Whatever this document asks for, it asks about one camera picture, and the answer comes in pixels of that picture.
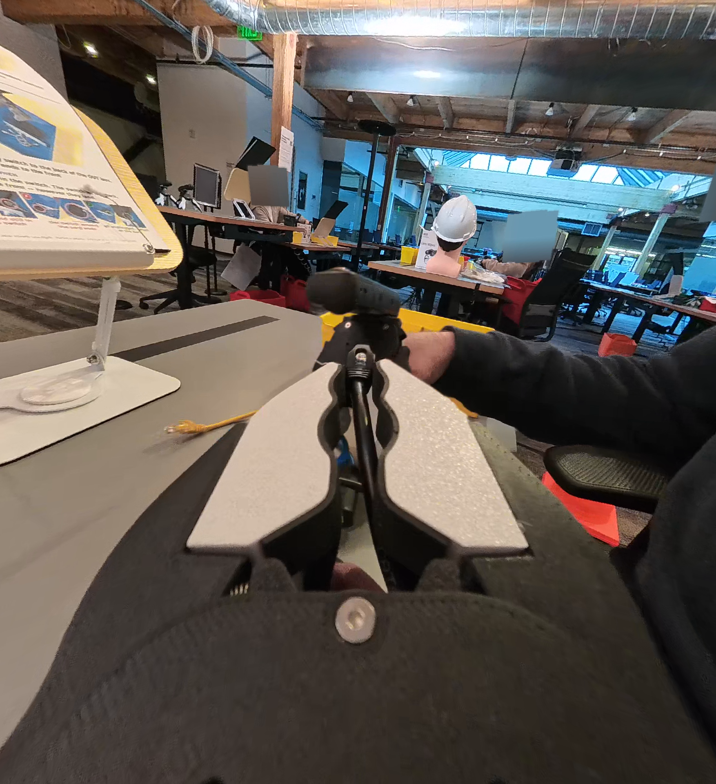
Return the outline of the yellow plastic bin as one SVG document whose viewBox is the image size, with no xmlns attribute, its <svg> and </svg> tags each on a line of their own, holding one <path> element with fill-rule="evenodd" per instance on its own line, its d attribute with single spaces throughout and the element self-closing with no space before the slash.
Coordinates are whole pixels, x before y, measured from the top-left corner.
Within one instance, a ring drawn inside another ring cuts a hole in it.
<svg viewBox="0 0 716 784">
<path fill-rule="evenodd" d="M 322 326 L 322 343 L 333 337 L 334 330 L 346 316 L 325 312 L 319 316 Z M 446 327 L 459 328 L 466 331 L 487 334 L 494 330 L 488 326 L 476 325 L 467 321 L 442 318 L 435 315 L 422 313 L 417 310 L 400 309 L 398 318 L 406 334 L 413 332 L 438 332 Z"/>
</svg>

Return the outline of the computer monitor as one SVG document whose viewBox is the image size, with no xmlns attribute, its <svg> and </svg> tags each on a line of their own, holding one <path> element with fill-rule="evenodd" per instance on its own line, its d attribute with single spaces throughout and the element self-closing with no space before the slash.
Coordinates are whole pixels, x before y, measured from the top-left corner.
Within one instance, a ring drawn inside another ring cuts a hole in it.
<svg viewBox="0 0 716 784">
<path fill-rule="evenodd" d="M 193 202 L 201 208 L 221 209 L 222 173 L 209 166 L 193 165 Z"/>
</svg>

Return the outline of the person's right hand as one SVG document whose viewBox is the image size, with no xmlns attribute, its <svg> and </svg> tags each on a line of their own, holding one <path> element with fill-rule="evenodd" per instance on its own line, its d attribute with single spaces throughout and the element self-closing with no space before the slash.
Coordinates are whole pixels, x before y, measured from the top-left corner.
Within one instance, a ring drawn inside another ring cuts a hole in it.
<svg viewBox="0 0 716 784">
<path fill-rule="evenodd" d="M 455 352 L 455 333 L 414 332 L 403 342 L 410 373 L 428 385 L 435 384 L 445 373 Z"/>
</svg>

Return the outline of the white hard hat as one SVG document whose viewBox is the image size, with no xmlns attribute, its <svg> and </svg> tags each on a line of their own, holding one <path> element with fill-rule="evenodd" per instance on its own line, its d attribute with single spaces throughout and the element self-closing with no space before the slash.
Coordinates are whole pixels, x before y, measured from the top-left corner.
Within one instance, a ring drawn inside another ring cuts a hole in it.
<svg viewBox="0 0 716 784">
<path fill-rule="evenodd" d="M 463 194 L 446 201 L 432 224 L 432 230 L 439 240 L 457 245 L 470 240 L 476 229 L 476 207 Z"/>
</svg>

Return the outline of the orange traffic cone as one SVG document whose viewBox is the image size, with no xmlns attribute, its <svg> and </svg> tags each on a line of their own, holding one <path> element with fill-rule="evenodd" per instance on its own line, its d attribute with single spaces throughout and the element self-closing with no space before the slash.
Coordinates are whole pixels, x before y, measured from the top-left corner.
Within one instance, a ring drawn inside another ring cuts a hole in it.
<svg viewBox="0 0 716 784">
<path fill-rule="evenodd" d="M 590 536 L 612 547 L 620 544 L 616 506 L 571 495 L 548 472 L 543 474 L 541 482 Z"/>
</svg>

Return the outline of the wooden desk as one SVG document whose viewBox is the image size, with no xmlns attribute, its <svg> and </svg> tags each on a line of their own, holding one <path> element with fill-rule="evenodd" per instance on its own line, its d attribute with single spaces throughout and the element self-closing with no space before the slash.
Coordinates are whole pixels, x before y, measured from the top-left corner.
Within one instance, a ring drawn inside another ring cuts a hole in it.
<svg viewBox="0 0 716 784">
<path fill-rule="evenodd" d="M 431 274 L 416 267 L 404 267 L 398 260 L 371 260 L 368 264 L 377 281 L 390 287 L 393 278 L 400 288 L 412 287 L 422 290 L 422 311 L 446 319 L 458 319 L 463 303 L 500 299 L 505 291 L 505 280 L 498 284 L 457 277 L 450 278 Z"/>
<path fill-rule="evenodd" d="M 213 212 L 198 212 L 170 207 L 158 207 L 160 214 L 173 226 L 174 233 L 182 248 L 182 261 L 176 268 L 176 289 L 168 292 L 167 297 L 176 294 L 176 302 L 181 310 L 206 304 L 206 298 L 193 293 L 192 270 L 189 266 L 189 251 L 193 246 L 193 233 L 196 227 L 204 227 L 206 234 L 213 238 L 238 240 L 252 243 L 265 241 L 272 244 L 289 245 L 293 241 L 294 229 L 279 223 L 268 223 L 252 219 L 241 219 L 216 215 Z"/>
</svg>

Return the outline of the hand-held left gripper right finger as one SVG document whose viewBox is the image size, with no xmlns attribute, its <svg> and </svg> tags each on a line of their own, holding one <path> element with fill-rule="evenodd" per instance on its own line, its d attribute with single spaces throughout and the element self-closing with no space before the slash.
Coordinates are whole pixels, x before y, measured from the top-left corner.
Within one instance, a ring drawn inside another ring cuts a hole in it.
<svg viewBox="0 0 716 784">
<path fill-rule="evenodd" d="M 375 367 L 378 415 L 390 418 L 378 476 L 390 509 L 454 554 L 526 552 L 527 538 L 466 414 L 391 360 Z"/>
</svg>

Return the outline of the mannequin head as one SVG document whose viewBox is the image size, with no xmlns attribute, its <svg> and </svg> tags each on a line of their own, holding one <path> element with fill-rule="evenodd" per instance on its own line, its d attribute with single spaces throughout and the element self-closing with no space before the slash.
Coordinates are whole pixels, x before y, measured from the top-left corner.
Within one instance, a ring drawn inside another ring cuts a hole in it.
<svg viewBox="0 0 716 784">
<path fill-rule="evenodd" d="M 437 250 L 428 258 L 425 266 L 427 274 L 444 278 L 457 278 L 461 274 L 461 250 L 463 241 L 449 241 L 436 235 Z"/>
</svg>

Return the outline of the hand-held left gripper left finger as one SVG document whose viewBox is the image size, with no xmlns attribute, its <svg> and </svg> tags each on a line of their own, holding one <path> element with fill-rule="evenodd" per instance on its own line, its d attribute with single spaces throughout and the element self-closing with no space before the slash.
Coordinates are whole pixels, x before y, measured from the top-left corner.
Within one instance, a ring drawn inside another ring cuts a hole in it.
<svg viewBox="0 0 716 784">
<path fill-rule="evenodd" d="M 246 426 L 200 513 L 187 549 L 255 555 L 332 498 L 330 415 L 342 367 L 328 362 L 281 391 Z"/>
</svg>

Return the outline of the person's left hand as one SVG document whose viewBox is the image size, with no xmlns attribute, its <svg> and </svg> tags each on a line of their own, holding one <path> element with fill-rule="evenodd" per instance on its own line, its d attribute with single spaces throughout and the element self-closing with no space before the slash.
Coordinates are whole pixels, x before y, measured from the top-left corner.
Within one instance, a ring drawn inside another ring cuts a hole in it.
<svg viewBox="0 0 716 784">
<path fill-rule="evenodd" d="M 386 593 L 371 575 L 354 563 L 337 561 L 333 565 L 330 590 L 333 592 L 363 591 Z"/>
</svg>

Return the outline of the black mesh office chair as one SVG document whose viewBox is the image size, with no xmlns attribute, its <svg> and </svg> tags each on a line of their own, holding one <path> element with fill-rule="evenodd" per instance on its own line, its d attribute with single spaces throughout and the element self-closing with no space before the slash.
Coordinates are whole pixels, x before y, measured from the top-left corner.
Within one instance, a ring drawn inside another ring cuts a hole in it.
<svg viewBox="0 0 716 784">
<path fill-rule="evenodd" d="M 562 249 L 524 302 L 517 322 L 516 336 L 523 340 L 550 341 L 564 299 L 594 263 L 594 256 Z"/>
</svg>

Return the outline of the silver air duct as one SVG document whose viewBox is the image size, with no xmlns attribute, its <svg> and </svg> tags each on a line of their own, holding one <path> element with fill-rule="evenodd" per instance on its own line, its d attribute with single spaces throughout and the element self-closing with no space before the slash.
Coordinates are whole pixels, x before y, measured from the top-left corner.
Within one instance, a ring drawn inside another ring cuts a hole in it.
<svg viewBox="0 0 716 784">
<path fill-rule="evenodd" d="M 263 33 L 716 41 L 716 1 L 207 1 Z"/>
</svg>

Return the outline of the person's right forearm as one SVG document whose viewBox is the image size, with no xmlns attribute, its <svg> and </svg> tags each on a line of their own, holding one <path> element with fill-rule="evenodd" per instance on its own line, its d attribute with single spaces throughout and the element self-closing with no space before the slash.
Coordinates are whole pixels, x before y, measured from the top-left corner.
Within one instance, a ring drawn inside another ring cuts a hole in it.
<svg viewBox="0 0 716 784">
<path fill-rule="evenodd" d="M 716 325 L 648 359 L 571 354 L 499 332 L 447 329 L 455 352 L 433 386 L 535 440 L 682 466 L 716 434 Z"/>
</svg>

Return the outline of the wooden post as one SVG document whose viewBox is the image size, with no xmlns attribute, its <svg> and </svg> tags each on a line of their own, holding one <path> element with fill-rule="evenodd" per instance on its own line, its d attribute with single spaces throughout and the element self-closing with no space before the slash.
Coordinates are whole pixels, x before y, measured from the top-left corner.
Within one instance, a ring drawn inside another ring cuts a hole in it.
<svg viewBox="0 0 716 784">
<path fill-rule="evenodd" d="M 270 164 L 282 166 L 292 161 L 292 109 L 294 69 L 298 36 L 295 33 L 274 35 L 271 144 L 274 153 Z"/>
</svg>

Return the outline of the instruction sheet stand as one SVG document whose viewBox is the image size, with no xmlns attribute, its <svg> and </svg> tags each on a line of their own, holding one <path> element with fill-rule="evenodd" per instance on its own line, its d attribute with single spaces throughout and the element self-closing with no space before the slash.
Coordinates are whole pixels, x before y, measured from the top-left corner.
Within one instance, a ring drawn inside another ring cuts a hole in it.
<svg viewBox="0 0 716 784">
<path fill-rule="evenodd" d="M 0 379 L 0 466 L 181 386 L 110 355 L 122 277 L 176 269 L 182 248 L 108 134 L 0 46 L 0 281 L 97 277 L 82 358 Z"/>
</svg>

